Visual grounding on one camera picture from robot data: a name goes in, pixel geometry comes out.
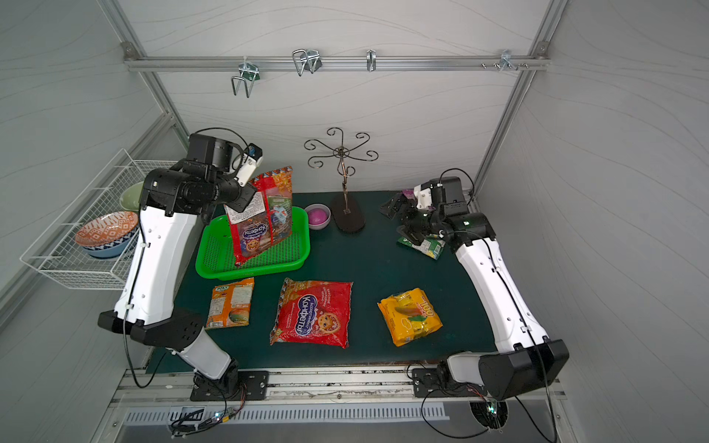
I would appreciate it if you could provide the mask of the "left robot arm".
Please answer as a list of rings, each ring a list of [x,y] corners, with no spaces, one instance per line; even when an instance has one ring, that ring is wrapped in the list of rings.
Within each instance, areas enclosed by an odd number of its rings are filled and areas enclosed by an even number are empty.
[[[250,180],[262,148],[207,135],[188,138],[186,157],[147,173],[140,194],[137,244],[126,285],[98,325],[125,341],[177,354],[200,376],[227,383],[234,360],[208,335],[198,314],[175,308],[179,278],[215,209],[243,212],[257,189]]]

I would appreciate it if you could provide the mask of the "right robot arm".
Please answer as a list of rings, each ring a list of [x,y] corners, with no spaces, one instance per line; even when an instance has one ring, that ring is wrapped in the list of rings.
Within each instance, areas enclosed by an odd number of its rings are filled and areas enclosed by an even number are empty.
[[[474,284],[489,318],[493,354],[460,352],[441,366],[447,384],[473,384],[497,401],[548,389],[570,353],[552,340],[528,308],[500,252],[485,214],[473,212],[459,178],[437,179],[400,192],[380,206],[399,223],[397,232],[414,245],[437,237],[450,247]]]

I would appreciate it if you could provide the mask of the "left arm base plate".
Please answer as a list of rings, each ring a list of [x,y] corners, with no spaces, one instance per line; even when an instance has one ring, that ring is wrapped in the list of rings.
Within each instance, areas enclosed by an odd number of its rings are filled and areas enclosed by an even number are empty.
[[[227,370],[222,378],[211,380],[197,372],[193,378],[192,402],[263,401],[270,373],[266,370]]]

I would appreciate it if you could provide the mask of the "green plastic basket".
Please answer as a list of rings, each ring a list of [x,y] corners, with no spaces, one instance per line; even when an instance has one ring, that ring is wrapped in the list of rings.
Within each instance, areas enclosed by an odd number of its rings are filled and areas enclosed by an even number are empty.
[[[240,280],[296,271],[310,250],[308,216],[301,208],[291,209],[290,227],[280,240],[262,215],[239,226],[223,215],[204,229],[195,268],[204,279]]]

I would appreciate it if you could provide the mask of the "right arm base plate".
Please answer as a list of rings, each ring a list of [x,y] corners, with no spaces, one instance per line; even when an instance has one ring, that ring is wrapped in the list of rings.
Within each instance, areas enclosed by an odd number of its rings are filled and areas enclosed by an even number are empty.
[[[479,385],[454,381],[439,367],[410,365],[406,376],[411,381],[415,398],[472,398],[485,399],[487,391]]]

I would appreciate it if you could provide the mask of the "red candy bag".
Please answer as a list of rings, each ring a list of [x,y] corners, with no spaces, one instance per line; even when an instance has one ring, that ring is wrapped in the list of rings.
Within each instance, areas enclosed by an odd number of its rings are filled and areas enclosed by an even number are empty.
[[[236,267],[291,236],[292,175],[291,166],[258,175],[249,182],[256,186],[257,193],[244,212],[238,213],[225,206]]]
[[[286,278],[270,333],[275,343],[349,345],[352,282],[297,282]]]

